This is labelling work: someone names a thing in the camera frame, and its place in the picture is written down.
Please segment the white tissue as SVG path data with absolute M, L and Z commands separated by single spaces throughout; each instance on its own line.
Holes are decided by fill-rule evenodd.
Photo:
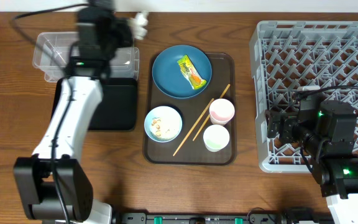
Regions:
M 147 35 L 147 29 L 145 27 L 149 23 L 147 19 L 148 15 L 149 13 L 147 11 L 138 12 L 135 17 L 129 19 L 132 35 L 137 40 L 143 40 Z

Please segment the pink plastic cup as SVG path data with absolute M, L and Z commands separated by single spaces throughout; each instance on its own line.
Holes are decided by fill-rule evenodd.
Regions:
M 234 105 L 224 98 L 214 100 L 210 107 L 211 112 L 213 111 L 210 118 L 213 124 L 224 126 L 233 119 L 235 115 Z

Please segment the light green plastic cup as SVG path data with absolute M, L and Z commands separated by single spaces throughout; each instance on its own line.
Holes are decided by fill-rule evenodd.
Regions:
M 207 150 L 218 152 L 229 144 L 230 134 L 224 126 L 214 124 L 205 129 L 203 141 Z

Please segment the yellow green snack wrapper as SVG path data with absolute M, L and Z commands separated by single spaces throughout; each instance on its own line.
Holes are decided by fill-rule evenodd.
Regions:
M 180 67 L 181 74 L 189 81 L 193 90 L 197 90 L 205 86 L 206 80 L 199 75 L 197 69 L 187 55 L 184 55 L 181 59 L 179 59 L 177 64 Z

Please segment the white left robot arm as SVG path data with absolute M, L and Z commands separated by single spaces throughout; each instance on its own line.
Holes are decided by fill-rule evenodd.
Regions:
M 93 197 L 80 166 L 85 135 L 103 99 L 116 50 L 133 43 L 125 18 L 94 1 L 78 5 L 79 54 L 63 68 L 62 92 L 48 129 L 29 157 L 14 164 L 14 179 L 24 213 L 52 223 L 112 223 L 113 209 Z

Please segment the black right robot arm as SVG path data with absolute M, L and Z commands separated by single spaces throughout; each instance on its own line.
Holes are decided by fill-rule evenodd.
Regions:
M 268 138 L 297 143 L 320 186 L 334 223 L 358 223 L 358 157 L 352 153 L 357 116 L 349 103 L 302 100 L 293 113 L 265 111 Z

